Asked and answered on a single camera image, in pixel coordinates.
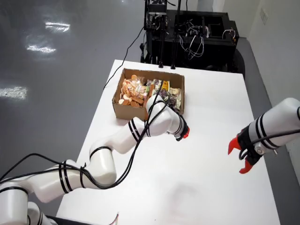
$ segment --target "wire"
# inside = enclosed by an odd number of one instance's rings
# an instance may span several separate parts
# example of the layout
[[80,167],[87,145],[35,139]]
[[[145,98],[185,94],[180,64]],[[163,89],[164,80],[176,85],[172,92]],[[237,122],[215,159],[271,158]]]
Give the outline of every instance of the wire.
[[273,135],[269,135],[269,136],[265,136],[265,137],[262,137],[262,138],[258,138],[256,140],[252,141],[249,145],[254,145],[254,144],[258,143],[258,142],[261,142],[261,141],[267,140],[267,139],[271,139],[271,138],[274,138],[274,137],[282,137],[282,136],[293,135],[293,134],[298,134],[298,133],[300,133],[300,129],[279,132],[279,133],[276,133],[276,134],[273,134]]
[[175,4],[173,4],[173,3],[170,3],[169,1],[167,1],[170,5],[172,5],[172,6],[176,6]]
[[[249,145],[247,145],[246,148],[248,148],[250,146],[253,146],[254,144],[256,144],[258,142],[267,140],[267,139],[271,139],[271,138],[274,138],[274,137],[282,137],[282,136],[286,136],[286,135],[293,135],[293,134],[298,134],[298,133],[300,133],[300,129],[279,132],[279,133],[276,133],[276,134],[273,134],[273,135],[258,138],[256,140],[252,141]],[[239,153],[239,159],[240,160],[243,160],[247,156],[248,151],[246,151],[244,154],[242,154],[245,150],[246,149],[240,151],[240,153]]]
[[235,30],[233,30],[233,29],[225,30],[225,31],[223,32],[223,34],[222,34],[222,38],[223,38],[225,32],[227,32],[227,31],[229,31],[229,32],[233,31],[233,32],[234,32],[234,36],[233,36],[233,39],[234,39],[234,38],[235,38]]
[[[90,174],[90,172],[88,170],[86,170],[85,168],[83,167],[80,167],[80,168],[77,168],[73,165],[69,165],[69,164],[65,164],[65,163],[61,163],[61,162],[58,162],[58,161],[55,161],[53,159],[50,159],[46,156],[43,156],[41,154],[38,154],[38,153],[31,153],[25,157],[23,157],[20,161],[18,161],[14,166],[12,166],[6,173],[4,173],[4,175],[2,175],[2,177],[0,178],[0,184],[4,183],[4,182],[7,182],[7,181],[10,181],[10,180],[15,180],[15,179],[18,179],[18,178],[22,178],[22,177],[28,177],[28,176],[32,176],[32,175],[38,175],[38,174],[43,174],[43,173],[50,173],[50,172],[54,172],[54,171],[59,171],[59,170],[73,170],[73,171],[79,171],[80,173],[83,173],[90,181],[92,184],[94,184],[96,187],[98,187],[99,189],[110,189],[110,188],[113,188],[117,185],[119,185],[129,174],[130,172],[130,169],[131,169],[131,166],[132,166],[132,163],[133,163],[133,160],[134,160],[134,156],[135,156],[135,152],[138,148],[138,146],[140,145],[146,131],[149,129],[150,125],[152,124],[152,122],[162,113],[162,111],[167,107],[169,101],[170,101],[170,98],[168,98],[168,100],[166,101],[165,103],[165,106],[152,118],[152,120],[149,122],[149,119],[151,117],[151,113],[152,113],[152,110],[153,110],[153,107],[154,105],[158,104],[159,101],[156,102],[156,99],[158,97],[158,94],[161,90],[163,86],[163,82],[161,83],[160,85],[160,88],[158,90],[158,93],[157,95],[155,96],[154,98],[154,102],[153,104],[151,105],[151,107],[149,108],[149,116],[148,116],[148,119],[146,121],[146,124],[145,124],[145,128],[143,129],[141,135],[140,135],[140,138],[138,139],[136,145],[135,145],[135,149],[130,157],[130,160],[129,160],[129,163],[124,171],[124,173],[119,177],[119,179],[114,182],[112,185],[109,185],[107,187],[105,186],[102,186],[101,184],[99,184],[94,178],[93,176]],[[27,173],[27,174],[22,174],[22,175],[19,175],[19,176],[14,176],[14,177],[11,177],[11,178],[7,178],[5,180],[4,177],[7,176],[14,168],[16,168],[21,162],[23,162],[24,160],[26,160],[27,158],[31,157],[31,156],[38,156],[38,157],[41,157],[43,159],[46,159],[52,163],[55,163],[57,165],[61,165],[63,167],[61,168],[52,168],[52,169],[48,169],[48,170],[44,170],[44,171],[38,171],[38,172],[30,172],[30,173]]]
[[142,27],[141,31],[139,32],[139,35],[135,38],[135,40],[134,40],[134,41],[131,43],[131,45],[127,48],[127,50],[126,50],[126,55],[125,55],[125,57],[124,57],[124,59],[123,59],[123,62],[122,62],[122,64],[121,64],[121,66],[119,66],[119,67],[116,69],[116,71],[113,73],[112,77],[109,78],[109,80],[108,80],[108,81],[106,82],[106,84],[104,85],[104,88],[107,86],[108,82],[113,78],[113,76],[116,74],[116,72],[118,71],[118,69],[120,69],[120,68],[123,66],[124,61],[125,61],[125,59],[126,59],[126,57],[127,57],[129,48],[130,48],[130,47],[134,44],[134,42],[139,38],[139,36],[140,36],[140,34],[141,34],[141,32],[142,32],[143,29],[144,29],[144,27]]
[[[193,41],[194,41],[194,39],[195,39],[196,36],[194,36],[194,38],[193,38],[193,40],[192,40],[192,42],[191,42],[189,48],[184,48],[184,47],[183,47],[183,39],[182,39],[182,37],[181,37],[180,35],[178,35],[178,36],[179,36],[179,38],[180,38],[180,39],[179,39],[179,43],[180,43],[182,49],[184,50],[184,52],[187,52],[189,55],[190,55],[190,54],[193,55],[189,60],[193,59],[194,57],[199,58],[199,57],[203,56],[203,53],[204,53],[204,40],[203,40],[203,37],[201,37],[201,43],[199,44],[199,47],[198,47],[197,51],[196,51],[196,52],[193,52],[193,51],[190,49],[190,47],[192,46],[192,43],[193,43]],[[202,46],[202,52],[201,52],[201,53],[198,53],[198,51],[199,51],[199,49],[200,49],[201,46]]]
[[[202,45],[202,52],[201,52],[200,55],[197,55],[197,54],[198,54],[198,51],[199,51],[199,49],[200,49],[200,47],[201,47],[201,45]],[[196,56],[196,55],[197,55],[196,57],[201,57],[201,56],[203,55],[203,53],[204,53],[204,41],[203,41],[203,37],[201,37],[201,43],[199,44],[199,47],[198,47],[196,53],[193,54],[193,56],[192,56],[189,60],[191,60],[192,58],[194,58],[194,56]]]

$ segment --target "snack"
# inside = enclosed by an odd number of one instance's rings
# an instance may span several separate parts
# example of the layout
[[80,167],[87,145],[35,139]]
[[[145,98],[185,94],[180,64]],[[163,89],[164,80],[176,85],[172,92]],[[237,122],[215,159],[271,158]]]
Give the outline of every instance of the snack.
[[180,88],[170,88],[170,94],[171,95],[178,96],[180,93],[181,93],[181,89]]
[[180,105],[181,105],[181,91],[178,96],[176,96],[176,105],[175,109],[180,110]]
[[163,82],[163,86],[161,87],[160,91],[165,90],[165,91],[169,92],[169,90],[170,90],[170,82],[169,81],[161,81],[158,79],[154,79],[153,82],[154,82],[154,90],[152,92],[152,95],[155,95],[158,92],[162,82]]
[[132,80],[136,80],[136,79],[137,79],[137,76],[133,74],[133,75],[131,76],[131,79],[132,79]]
[[124,98],[125,100],[129,100],[129,97],[128,97],[127,94],[123,95],[123,98]]
[[142,105],[144,103],[144,100],[141,100],[138,97],[131,97],[133,101],[137,102],[138,104]]
[[132,107],[140,107],[140,105],[138,104],[138,103],[136,103],[135,101],[131,101],[130,102],[130,105],[132,106]]
[[153,90],[154,90],[154,84],[151,84],[151,86],[149,88],[149,97],[152,96]]
[[124,100],[124,102],[122,103],[122,105],[129,105],[129,100]]
[[149,88],[147,86],[138,86],[135,89],[135,96],[140,99],[143,99],[143,94],[148,92],[149,92]]

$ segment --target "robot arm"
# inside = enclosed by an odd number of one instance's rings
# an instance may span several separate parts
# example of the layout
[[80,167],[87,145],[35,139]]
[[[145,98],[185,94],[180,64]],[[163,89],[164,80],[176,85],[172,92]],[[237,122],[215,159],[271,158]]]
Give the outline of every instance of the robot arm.
[[[155,96],[152,96],[148,100],[146,105],[147,111],[149,111],[152,106],[154,99]],[[159,103],[156,103],[153,106],[150,121],[165,106],[165,102],[160,96],[157,97],[156,102]],[[90,164],[85,169],[90,172],[92,177],[98,183],[107,187],[116,181],[117,174],[112,151],[115,150],[121,154],[127,153],[136,145],[145,126],[146,125],[143,121],[135,117],[114,135],[104,139],[99,139],[92,145],[90,149]],[[177,141],[187,137],[189,133],[189,128],[183,117],[178,115],[169,107],[166,107],[151,123],[145,137],[158,136],[166,132],[174,135]],[[67,160],[63,162],[63,164],[80,168],[80,165],[72,160]],[[98,189],[98,187],[96,187],[88,177],[82,175],[80,171],[70,170],[64,165],[56,165],[50,168],[53,169],[55,167],[62,167],[62,170],[59,171],[32,175],[4,182],[0,185],[0,202],[14,200],[14,198],[8,194],[12,193],[12,190],[2,191],[12,186],[22,187],[26,190],[26,192],[28,192],[28,194],[34,192],[38,199],[45,203],[63,194],[67,194],[76,188]],[[27,195],[24,195],[24,193],[20,195],[23,196],[24,201],[27,201]],[[22,199],[22,197],[18,196],[18,199],[15,200],[21,201],[20,199]]]
[[[234,148],[239,149],[240,160],[246,157],[245,168],[241,169],[240,173],[247,173],[265,153],[275,151],[280,146],[300,137],[299,129],[300,102],[294,98],[287,98],[243,128],[230,141],[228,154]],[[276,137],[257,141],[272,135]]]

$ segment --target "snack package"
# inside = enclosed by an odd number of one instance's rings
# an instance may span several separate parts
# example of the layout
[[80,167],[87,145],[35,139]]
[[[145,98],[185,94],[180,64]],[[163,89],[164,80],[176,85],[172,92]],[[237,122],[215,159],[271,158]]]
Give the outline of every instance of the snack package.
[[180,93],[181,93],[181,89],[180,88],[170,88],[170,94],[171,95],[178,96]]
[[131,102],[132,97],[137,97],[144,101],[144,94],[147,95],[149,93],[149,87],[143,85],[144,80],[144,77],[138,77],[136,75],[132,75],[131,79],[124,79],[120,99],[129,99]]
[[181,105],[181,91],[179,92],[178,96],[176,96],[175,109],[177,109],[178,111],[180,111],[180,105]]
[[163,82],[163,86],[161,88],[161,91],[162,90],[165,90],[167,92],[170,91],[170,82],[169,81],[162,81],[162,80],[154,79],[153,82],[154,82],[154,90],[152,92],[152,95],[155,95],[158,92],[158,90],[160,88],[160,85],[161,85],[161,82]]

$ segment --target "open cardboard box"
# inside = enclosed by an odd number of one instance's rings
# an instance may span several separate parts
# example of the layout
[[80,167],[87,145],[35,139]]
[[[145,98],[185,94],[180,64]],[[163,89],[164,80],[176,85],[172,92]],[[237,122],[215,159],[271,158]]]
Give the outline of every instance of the open cardboard box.
[[130,79],[131,76],[135,74],[137,76],[143,76],[147,80],[159,79],[163,81],[170,81],[170,87],[181,89],[181,104],[180,104],[180,114],[184,112],[184,76],[179,74],[172,74],[167,72],[159,71],[146,71],[146,70],[136,70],[136,69],[123,69],[121,78],[119,80],[116,92],[112,98],[112,105],[116,117],[124,120],[131,120],[134,117],[138,117],[141,120],[146,120],[148,118],[148,113],[146,108],[135,108],[130,105],[119,105],[120,93],[124,79]]

